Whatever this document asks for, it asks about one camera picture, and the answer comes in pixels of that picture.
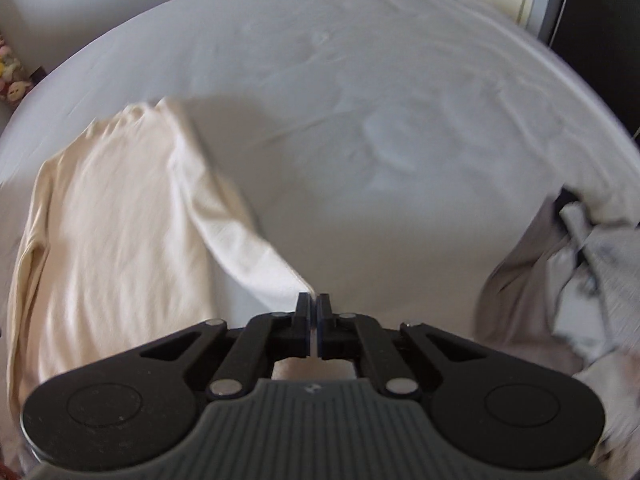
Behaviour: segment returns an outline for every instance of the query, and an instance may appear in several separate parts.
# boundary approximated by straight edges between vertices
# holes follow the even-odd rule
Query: gray fabric
[[[556,304],[548,294],[547,261],[569,243],[554,224],[548,198],[482,290],[474,319],[477,342],[565,374],[582,370],[582,359],[551,333]]]
[[[569,204],[561,216],[596,276],[615,346],[640,352],[640,230],[591,228],[584,206]]]

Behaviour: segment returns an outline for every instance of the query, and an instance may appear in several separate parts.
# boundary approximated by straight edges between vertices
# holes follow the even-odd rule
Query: bed
[[[640,220],[620,124],[477,0],[172,0],[62,64],[0,137],[1,319],[40,165],[93,118],[164,96],[284,258],[385,326],[469,336],[485,279],[562,185],[598,220]]]

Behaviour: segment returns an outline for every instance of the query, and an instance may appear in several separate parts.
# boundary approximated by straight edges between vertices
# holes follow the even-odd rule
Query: plush toy
[[[15,110],[32,88],[22,64],[0,36],[0,100]]]

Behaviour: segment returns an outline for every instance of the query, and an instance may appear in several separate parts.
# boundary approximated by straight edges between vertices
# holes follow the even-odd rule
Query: circular cap
[[[496,419],[518,428],[542,426],[551,422],[560,410],[556,396],[531,384],[500,386],[484,402]]]
[[[124,384],[93,384],[74,393],[66,407],[73,420],[90,428],[123,424],[136,416],[142,397]]]
[[[228,397],[238,394],[242,390],[242,384],[235,379],[218,379],[211,383],[209,389],[218,397]]]
[[[409,395],[418,390],[418,383],[407,377],[396,377],[388,380],[385,388],[395,395]]]

